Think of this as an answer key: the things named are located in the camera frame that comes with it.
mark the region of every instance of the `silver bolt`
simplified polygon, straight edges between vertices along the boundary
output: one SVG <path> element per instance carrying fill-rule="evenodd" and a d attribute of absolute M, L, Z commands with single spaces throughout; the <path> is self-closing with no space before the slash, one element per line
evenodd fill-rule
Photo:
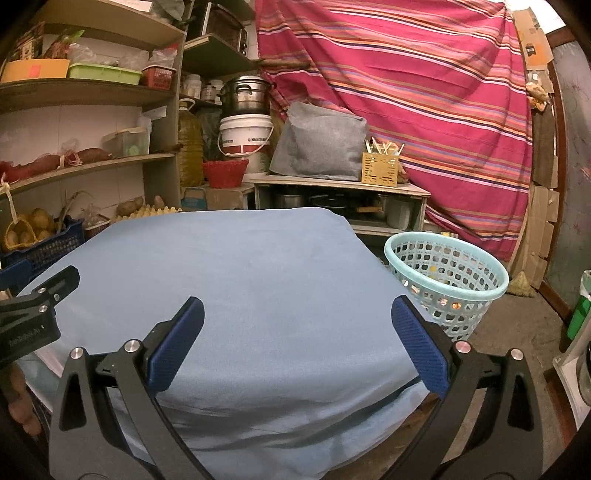
<path fill-rule="evenodd" d="M 511 351 L 511 356 L 513 357 L 514 360 L 523 360 L 523 352 L 521 350 L 519 350 L 518 348 L 514 348 Z"/>
<path fill-rule="evenodd" d="M 70 352 L 70 356 L 74 359 L 74 360 L 78 360 L 82 355 L 84 355 L 84 350 L 82 348 L 80 348 L 79 346 L 77 346 L 76 348 L 74 348 L 71 352 Z"/>
<path fill-rule="evenodd" d="M 470 350 L 472 350 L 472 347 L 470 346 L 470 344 L 468 342 L 465 342 L 464 340 L 460 340 L 459 342 L 456 343 L 456 350 L 460 353 L 468 353 L 468 352 L 470 352 Z"/>
<path fill-rule="evenodd" d="M 139 350 L 139 346 L 139 340 L 130 340 L 124 345 L 124 348 L 126 352 L 133 353 Z"/>

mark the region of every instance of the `green plastic tray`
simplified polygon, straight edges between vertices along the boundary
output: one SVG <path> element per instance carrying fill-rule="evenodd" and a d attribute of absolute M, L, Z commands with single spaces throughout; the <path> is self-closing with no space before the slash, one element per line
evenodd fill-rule
<path fill-rule="evenodd" d="M 68 78 L 71 79 L 103 80 L 104 82 L 137 85 L 141 76 L 142 73 L 135 70 L 93 63 L 73 63 L 68 68 Z"/>

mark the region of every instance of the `red plastic basket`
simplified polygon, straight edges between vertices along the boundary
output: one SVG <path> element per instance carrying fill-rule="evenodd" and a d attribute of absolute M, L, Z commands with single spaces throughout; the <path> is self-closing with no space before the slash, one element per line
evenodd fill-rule
<path fill-rule="evenodd" d="M 150 65 L 144 68 L 142 73 L 142 78 L 139 81 L 141 85 L 160 90 L 170 90 L 176 69 L 161 67 L 160 65 Z"/>
<path fill-rule="evenodd" d="M 207 161 L 203 171 L 213 189 L 232 189 L 242 184 L 248 160 Z"/>

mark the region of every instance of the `yellow plastic basket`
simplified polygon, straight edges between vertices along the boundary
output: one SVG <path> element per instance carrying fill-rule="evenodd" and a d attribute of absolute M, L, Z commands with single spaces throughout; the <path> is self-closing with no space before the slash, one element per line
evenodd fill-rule
<path fill-rule="evenodd" d="M 361 183 L 395 187 L 398 185 L 398 155 L 364 153 Z"/>

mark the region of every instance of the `egg carton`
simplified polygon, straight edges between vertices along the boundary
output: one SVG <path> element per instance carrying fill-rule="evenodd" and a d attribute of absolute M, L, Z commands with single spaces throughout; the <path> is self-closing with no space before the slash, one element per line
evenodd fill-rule
<path fill-rule="evenodd" d="M 150 205 L 144 205 L 137 212 L 134 212 L 131 215 L 124 216 L 124 217 L 122 217 L 121 215 L 118 215 L 116 217 L 113 217 L 111 219 L 111 223 L 122 222 L 123 220 L 130 220 L 132 218 L 153 217 L 153 216 L 157 216 L 157 215 L 167 215 L 169 213 L 179 213 L 179 212 L 182 212 L 182 209 L 175 208 L 175 207 L 172 207 L 172 208 L 164 207 L 164 208 L 159 208 L 158 210 L 156 210 L 156 208 L 154 208 Z"/>

